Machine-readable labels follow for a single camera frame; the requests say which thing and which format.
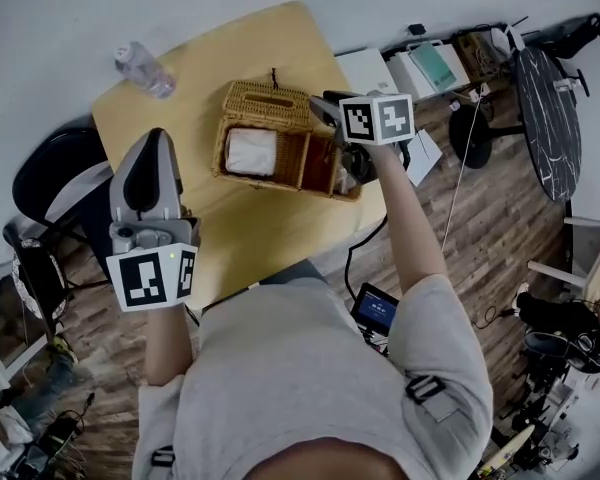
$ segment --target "white tissue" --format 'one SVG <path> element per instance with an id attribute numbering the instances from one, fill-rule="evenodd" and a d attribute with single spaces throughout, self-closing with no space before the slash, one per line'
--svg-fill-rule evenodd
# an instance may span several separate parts
<path id="1" fill-rule="evenodd" d="M 276 141 L 272 130 L 232 128 L 227 136 L 227 171 L 271 176 L 276 167 Z"/>

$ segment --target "black and white marker cube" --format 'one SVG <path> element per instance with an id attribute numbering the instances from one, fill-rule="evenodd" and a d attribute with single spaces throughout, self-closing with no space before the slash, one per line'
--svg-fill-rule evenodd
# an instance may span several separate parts
<path id="1" fill-rule="evenodd" d="M 413 103 L 409 94 L 340 100 L 340 112 L 347 142 L 381 146 L 415 136 Z"/>
<path id="2" fill-rule="evenodd" d="M 198 248 L 176 243 L 109 256 L 107 265 L 122 311 L 171 307 L 191 295 Z"/>

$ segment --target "small screen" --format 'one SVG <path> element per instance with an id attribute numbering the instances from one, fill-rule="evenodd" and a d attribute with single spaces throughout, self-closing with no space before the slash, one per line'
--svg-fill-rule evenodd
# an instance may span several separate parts
<path id="1" fill-rule="evenodd" d="M 360 303 L 358 313 L 389 328 L 396 314 L 396 307 L 377 295 L 367 292 Z"/>

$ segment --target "wooden floor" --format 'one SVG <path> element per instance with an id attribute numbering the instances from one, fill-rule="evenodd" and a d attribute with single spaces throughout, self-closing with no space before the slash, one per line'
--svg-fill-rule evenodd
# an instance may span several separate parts
<path id="1" fill-rule="evenodd" d="M 504 89 L 494 101 L 493 126 L 517 122 L 518 106 L 513 89 Z M 444 234 L 459 162 L 448 143 L 448 99 L 417 109 L 417 124 L 426 128 L 443 152 L 434 171 L 418 188 L 418 197 L 440 240 Z M 564 207 L 549 201 L 534 173 L 522 137 L 506 137 L 493 144 L 493 156 L 479 171 L 465 170 L 445 257 L 451 281 L 469 317 L 484 325 L 490 306 L 508 306 L 518 285 L 531 281 L 534 293 L 550 298 L 555 284 L 531 275 L 526 262 L 537 259 L 559 265 L 566 250 L 562 231 Z M 347 248 L 369 230 L 312 260 L 333 288 L 350 305 L 343 282 Z M 88 250 L 78 250 L 68 261 L 74 281 L 101 276 Z M 364 281 L 399 295 L 386 229 L 355 254 L 351 269 L 354 289 Z M 122 314 L 110 288 L 80 293 L 63 319 L 66 336 L 81 359 L 80 383 L 64 397 L 61 408 L 82 406 L 89 392 L 96 393 L 86 417 L 86 431 L 76 447 L 86 459 L 90 478 L 129 478 L 137 437 L 137 388 L 142 382 L 145 315 Z M 496 409 L 515 396 L 520 382 L 512 373 L 522 370 L 519 356 L 523 326 L 514 318 L 498 319 L 477 330 L 495 391 Z M 44 374 L 43 362 L 27 370 L 32 381 Z"/>

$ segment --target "round black table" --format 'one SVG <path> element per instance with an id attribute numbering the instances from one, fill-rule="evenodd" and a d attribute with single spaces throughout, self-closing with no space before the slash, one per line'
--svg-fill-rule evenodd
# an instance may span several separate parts
<path id="1" fill-rule="evenodd" d="M 582 143 L 571 91 L 558 92 L 565 77 L 539 48 L 518 54 L 516 79 L 527 146 L 540 184 L 553 201 L 571 199 L 580 178 Z"/>

